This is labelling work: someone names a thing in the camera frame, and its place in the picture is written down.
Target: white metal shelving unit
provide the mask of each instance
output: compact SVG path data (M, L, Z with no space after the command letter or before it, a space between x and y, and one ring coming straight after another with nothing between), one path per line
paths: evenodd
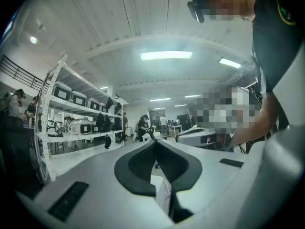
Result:
M44 90L46 89L46 82L48 82L50 85L49 88L47 89L48 90L47 93L45 94ZM36 154L40 165L41 178L43 179L45 184L48 183L49 179L51 179L51 181L54 181L55 177L57 176L57 174L54 173L53 171L52 162L50 161L48 143L77 141L77 140L90 139L90 138L108 135L112 139L112 144L109 147L109 150L111 150L112 148L113 149L118 148L118 145L115 143L115 134L122 132L122 130L119 130L119 131L93 133L86 135L66 134L64 135L64 137L49 137L47 134L49 109L56 109L63 111L65 113L83 115L89 117L97 117L101 113L102 115L108 115L109 118L114 118L114 117L121 118L121 122L123 126L123 118L121 115L115 115L114 113L100 112L94 109L90 109L88 107L80 106L71 103L69 101L62 100L52 95L55 82L62 82L65 85L69 86L72 90L85 94L87 96L87 99L94 98L98 100L99 103L106 103L108 98L110 97L101 89L99 89L98 87L96 87L95 85L91 84L86 79L84 79L82 76L77 74L74 70L68 67L63 61L59 61L58 64L51 71L47 73L42 88L39 92L39 100L37 102L37 109L35 115L35 119L38 120L39 112L42 112L42 117L41 117L42 131L41 132L38 131L38 121L35 121L35 127L34 127ZM110 98L113 100L113 105L116 105L118 103L118 100L116 100L115 98L113 97ZM43 148L42 157L39 150L40 140L42 141L42 148Z

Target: shelf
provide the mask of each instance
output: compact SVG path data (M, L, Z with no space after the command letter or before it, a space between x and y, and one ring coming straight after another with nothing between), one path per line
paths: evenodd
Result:
M122 117L120 115L100 112L95 109L90 109L88 107L80 106L80 105L71 103L69 101L62 100L55 96L51 96L49 107L53 108L53 109L57 109L57 110L62 110L64 112L68 112L71 114L84 115L84 116L90 116L90 117L97 117L100 113L102 115L108 115L109 117L117 117L117 118Z
M77 166L80 162L84 161L87 158L120 148L122 147L122 144L111 145L109 149L105 149L104 146L105 144L102 144L65 154L52 155L50 158L50 162L53 167L53 172L55 173L55 176L57 177L63 175L64 173Z
M87 99L95 98L99 103L107 103L109 96L103 92L101 89L87 81L81 75L77 74L73 69L67 66L64 62L63 66L56 78L57 82L61 82L69 86L73 91L85 94ZM116 104L118 101L115 98L112 98L113 104Z
M91 139L91 138L95 138L95 137L106 136L106 135L111 135L111 134L120 133L120 132L122 132L122 130L111 131L111 132L93 133L93 134L86 134L86 135L65 134L65 135L63 135L63 137L51 137L51 136L44 137L41 132L38 132L38 133L36 133L36 136L38 136L41 140L46 139L46 141L48 143L60 143L60 142Z

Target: light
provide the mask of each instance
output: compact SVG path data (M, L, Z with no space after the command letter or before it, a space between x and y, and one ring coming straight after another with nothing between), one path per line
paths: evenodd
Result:
M170 98L152 99L151 102L170 100Z
M224 58L222 58L219 61L219 63L226 64L226 65L232 66L232 67L237 68L237 69L240 68L240 66L241 66L241 64L239 64L239 63L236 63L236 62L233 62L231 60L224 59Z
M185 97L200 97L201 95L189 95L189 96L185 96Z
M36 43L37 43L37 38L31 36L31 37L30 37L30 41L31 41L31 43L36 44Z
M141 60L152 59L190 59L193 52L185 51L162 51L162 52L143 52L140 53Z

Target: neck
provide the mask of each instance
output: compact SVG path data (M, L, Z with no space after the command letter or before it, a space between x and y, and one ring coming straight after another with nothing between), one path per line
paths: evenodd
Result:
M246 0L246 3L247 3L247 13L243 17L249 19L250 21L253 21L255 18L255 13L254 13L255 0Z

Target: ceiling light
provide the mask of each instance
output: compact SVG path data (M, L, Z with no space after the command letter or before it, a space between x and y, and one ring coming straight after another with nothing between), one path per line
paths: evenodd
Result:
M224 59L222 58L219 63L222 63L222 64L226 64L226 65L229 65L229 66L232 66L232 67L235 67L235 68L240 68L241 64L239 63L236 63L236 62L233 62L231 60L228 60L228 59Z
M140 53L141 60L152 59L190 59L193 52L185 51L162 51L162 52L144 52Z
M189 96L185 96L185 97L200 97L201 95L189 95Z
M36 37L31 36L31 37L30 37L30 41L31 41L31 43L36 44L36 43L37 43L37 38L36 38Z
M170 98L152 99L151 102L170 100Z

